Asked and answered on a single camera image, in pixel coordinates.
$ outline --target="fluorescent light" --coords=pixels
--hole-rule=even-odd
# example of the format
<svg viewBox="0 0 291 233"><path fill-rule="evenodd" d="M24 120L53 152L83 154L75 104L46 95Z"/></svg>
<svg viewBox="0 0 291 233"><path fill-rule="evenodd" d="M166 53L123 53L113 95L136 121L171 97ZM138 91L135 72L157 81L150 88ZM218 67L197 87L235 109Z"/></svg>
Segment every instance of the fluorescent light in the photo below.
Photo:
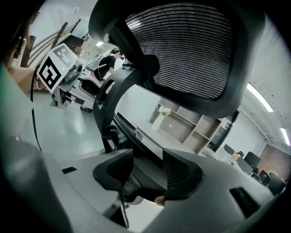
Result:
<svg viewBox="0 0 291 233"><path fill-rule="evenodd" d="M282 134L283 134L283 136L284 136L284 138L285 138L286 144L287 144L288 146L290 146L290 141L289 141L289 138L288 138L288 135L287 135L286 129L281 128L281 131L282 131Z"/></svg>
<svg viewBox="0 0 291 233"><path fill-rule="evenodd" d="M247 85L247 89L254 94L255 97L265 106L268 112L273 112L271 106L267 103L263 96L250 84Z"/></svg>
<svg viewBox="0 0 291 233"><path fill-rule="evenodd" d="M96 44L96 46L101 46L101 45L103 45L103 44L104 44L104 42L99 41L99 42Z"/></svg>

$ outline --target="cable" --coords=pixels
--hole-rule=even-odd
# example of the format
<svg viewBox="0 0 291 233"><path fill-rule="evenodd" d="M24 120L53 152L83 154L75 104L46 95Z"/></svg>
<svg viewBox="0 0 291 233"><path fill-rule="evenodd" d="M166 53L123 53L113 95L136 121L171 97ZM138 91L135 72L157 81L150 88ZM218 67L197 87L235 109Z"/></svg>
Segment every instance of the cable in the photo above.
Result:
<svg viewBox="0 0 291 233"><path fill-rule="evenodd" d="M32 80L31 80L31 87L30 87L30 100L31 102L33 102L33 84L34 81L36 79L36 73L38 71L38 68L40 67L40 64L35 68L35 71L33 72L33 76L32 76ZM40 151L42 152L42 149L40 147L40 143L38 141L38 137L37 137L37 133L36 133L36 125L35 125L35 111L34 108L31 110L31 114L32 114L32 124L33 124L33 129L35 131L35 138L38 144L38 147L40 148Z"/></svg>
<svg viewBox="0 0 291 233"><path fill-rule="evenodd" d="M120 194L121 204L123 207L124 217L125 217L125 221L126 221L126 227L129 228L129 223L128 223L127 215L126 215L125 208L124 208L124 200L123 200L122 190L123 190L123 187L120 189L119 194Z"/></svg>

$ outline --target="floor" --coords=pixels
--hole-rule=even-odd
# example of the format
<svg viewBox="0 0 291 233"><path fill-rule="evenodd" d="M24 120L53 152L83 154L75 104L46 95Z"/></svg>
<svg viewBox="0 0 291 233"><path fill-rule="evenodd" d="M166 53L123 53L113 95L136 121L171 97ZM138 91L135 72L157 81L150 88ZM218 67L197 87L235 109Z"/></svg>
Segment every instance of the floor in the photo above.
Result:
<svg viewBox="0 0 291 233"><path fill-rule="evenodd" d="M61 161L104 151L93 113L81 111L74 103L66 109L58 109L50 106L50 102L49 94L34 93L36 129L43 152L51 153ZM31 117L20 138L37 146Z"/></svg>

